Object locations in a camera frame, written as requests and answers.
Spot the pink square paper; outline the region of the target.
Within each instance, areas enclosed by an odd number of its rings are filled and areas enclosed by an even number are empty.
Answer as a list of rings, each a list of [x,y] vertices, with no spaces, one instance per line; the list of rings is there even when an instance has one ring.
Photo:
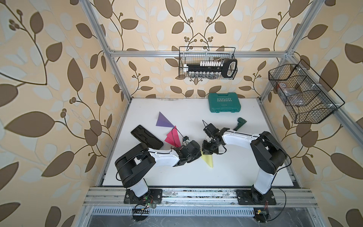
[[[167,134],[166,139],[164,141],[176,148],[181,146],[181,141],[179,139],[178,130],[176,126]]]

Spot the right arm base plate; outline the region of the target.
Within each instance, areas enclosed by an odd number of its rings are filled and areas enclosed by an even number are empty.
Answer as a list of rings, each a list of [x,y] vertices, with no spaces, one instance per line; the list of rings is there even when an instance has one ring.
[[[277,205],[271,189],[266,194],[261,194],[254,187],[251,189],[238,189],[235,193],[239,205]]]

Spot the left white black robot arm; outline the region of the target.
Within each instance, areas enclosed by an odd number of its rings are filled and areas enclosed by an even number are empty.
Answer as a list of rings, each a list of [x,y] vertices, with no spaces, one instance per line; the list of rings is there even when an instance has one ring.
[[[116,180],[138,199],[150,194],[144,176],[156,166],[183,166],[201,157],[200,145],[192,140],[170,150],[156,150],[140,143],[115,161]]]

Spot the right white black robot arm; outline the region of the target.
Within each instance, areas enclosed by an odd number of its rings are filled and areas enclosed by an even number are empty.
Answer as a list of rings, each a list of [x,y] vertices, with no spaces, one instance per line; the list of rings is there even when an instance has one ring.
[[[202,144],[204,155],[222,155],[219,148],[225,148],[226,145],[250,148],[260,168],[252,190],[260,195],[265,195],[270,191],[279,168],[288,157],[270,132],[264,131],[259,135],[252,135],[229,128],[219,130],[213,124],[206,125],[203,131],[209,138]]]

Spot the purple square paper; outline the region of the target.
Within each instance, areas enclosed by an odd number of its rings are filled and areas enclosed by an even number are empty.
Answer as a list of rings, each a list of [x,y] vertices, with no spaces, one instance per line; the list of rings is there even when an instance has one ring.
[[[156,126],[174,128],[174,125],[161,112],[159,112]]]

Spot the yellow square paper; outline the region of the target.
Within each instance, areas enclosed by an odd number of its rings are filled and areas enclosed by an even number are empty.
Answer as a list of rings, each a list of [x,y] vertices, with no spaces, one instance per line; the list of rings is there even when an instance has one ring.
[[[210,167],[213,168],[213,156],[212,155],[205,155],[203,153],[201,153],[201,158],[206,162],[206,164]]]

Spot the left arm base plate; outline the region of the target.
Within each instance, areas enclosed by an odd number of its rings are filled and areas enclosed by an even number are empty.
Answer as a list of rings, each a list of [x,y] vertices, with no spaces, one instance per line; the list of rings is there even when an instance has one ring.
[[[137,197],[131,189],[127,189],[124,197],[124,204],[160,204],[163,198],[162,189],[149,189],[146,194]]]

